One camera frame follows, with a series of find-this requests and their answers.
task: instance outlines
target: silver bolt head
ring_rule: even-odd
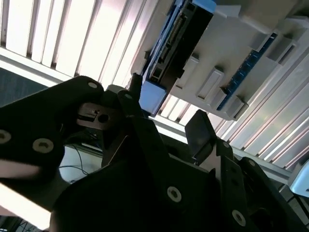
[[[179,203],[182,200],[182,194],[180,193],[180,191],[174,187],[174,186],[170,186],[168,187],[168,196],[169,198],[176,202]]]
[[[46,154],[54,149],[54,143],[49,139],[40,138],[33,142],[32,149],[39,153]]]
[[[232,211],[232,215],[234,220],[240,225],[240,226],[246,226],[246,219],[245,217],[242,215],[242,213],[236,209],[234,209]]]
[[[88,85],[92,88],[97,88],[97,84],[96,83],[93,83],[93,82],[89,82]]]
[[[5,144],[12,138],[11,134],[6,130],[0,130],[0,144]]]

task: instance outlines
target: blue plastic part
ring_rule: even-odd
[[[216,2],[213,0],[193,0],[192,3],[210,13],[214,13],[217,6]]]
[[[230,82],[227,84],[225,88],[223,88],[223,91],[226,93],[226,97],[220,103],[217,110],[222,110],[227,101],[232,97],[233,93],[240,86],[242,81],[248,76],[249,72],[257,64],[259,59],[266,52],[266,50],[269,48],[269,46],[272,44],[272,42],[275,40],[276,37],[277,34],[272,33],[259,52],[255,50],[252,50],[250,52],[250,54],[246,57],[244,62],[238,68],[238,70],[236,71]]]
[[[181,9],[183,8],[183,6],[184,6],[184,0],[174,1],[174,4],[170,9],[165,25],[160,33],[160,36],[157,42],[155,43],[155,46],[152,48],[150,56],[141,72],[143,81],[148,80],[154,65],[158,62],[158,59],[169,37],[169,34],[172,32],[174,22],[176,21],[176,18],[180,13]]]
[[[152,115],[156,114],[166,94],[166,90],[162,87],[145,81],[141,86],[140,92],[141,108]]]

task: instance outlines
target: black cable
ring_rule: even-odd
[[[303,202],[301,201],[301,199],[299,198],[299,196],[294,194],[294,198],[297,200],[297,202],[300,205],[301,209],[304,211],[306,217],[309,219],[309,212],[308,212],[307,208],[305,207],[305,205],[303,204]]]
[[[82,168],[83,174],[89,175],[89,173],[87,173],[87,172],[84,171],[84,168],[83,168],[83,161],[82,161],[82,156],[81,156],[81,154],[80,154],[79,151],[77,150],[76,146],[74,146],[74,145],[72,145],[72,146],[73,146],[73,147],[75,148],[75,150],[77,151],[77,154],[78,154],[78,156],[79,156],[79,160],[81,161],[81,168]]]
[[[76,167],[76,166],[72,166],[72,165],[64,165],[64,166],[60,166],[59,168],[77,168],[77,169],[81,170],[83,172],[83,174],[89,175],[89,173],[84,171],[83,169]]]

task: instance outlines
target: white plastic tab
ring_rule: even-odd
[[[223,76],[224,76],[224,73],[222,71],[220,71],[217,68],[213,68],[213,70],[210,72],[209,76],[203,83],[202,87],[197,92],[197,97],[202,100],[208,99],[212,95],[212,92],[213,92],[211,91],[211,89],[219,85]]]
[[[183,70],[183,75],[180,79],[176,82],[176,87],[183,88],[187,81],[190,79],[192,72],[194,71],[195,67],[197,66],[199,60],[198,58],[193,54],[188,61],[186,62]]]
[[[235,117],[235,115],[241,110],[245,103],[239,97],[234,97],[230,99],[230,101],[232,104],[227,109],[226,114],[229,117]]]
[[[283,37],[273,51],[268,55],[268,58],[284,65],[295,51],[296,42],[289,38]]]
[[[217,109],[223,99],[226,97],[226,94],[223,92],[221,88],[216,89],[217,93],[214,95],[210,105],[212,109]]]
[[[261,48],[263,45],[266,43],[266,41],[270,38],[270,34],[263,34],[263,33],[258,33],[255,38],[253,39],[253,42],[250,44],[250,48],[253,50],[260,52]]]

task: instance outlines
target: metal screw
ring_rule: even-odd
[[[6,130],[0,130],[0,144],[5,144],[12,138],[11,134]]]
[[[169,198],[171,198],[172,201],[174,201],[176,203],[178,203],[182,200],[182,194],[174,186],[168,187],[168,196],[169,196]]]
[[[37,139],[32,144],[33,150],[40,152],[40,153],[49,153],[54,149],[54,143],[49,139]]]
[[[223,142],[223,145],[224,145],[225,147],[227,147],[227,148],[230,147],[230,145],[229,145],[227,142]]]
[[[251,164],[253,167],[255,166],[255,163],[252,160],[249,161],[249,164]]]
[[[92,88],[97,88],[97,84],[96,83],[93,83],[93,82],[89,82],[88,85]]]
[[[246,219],[245,217],[241,214],[240,211],[234,209],[232,212],[234,220],[240,225],[240,226],[246,226]]]

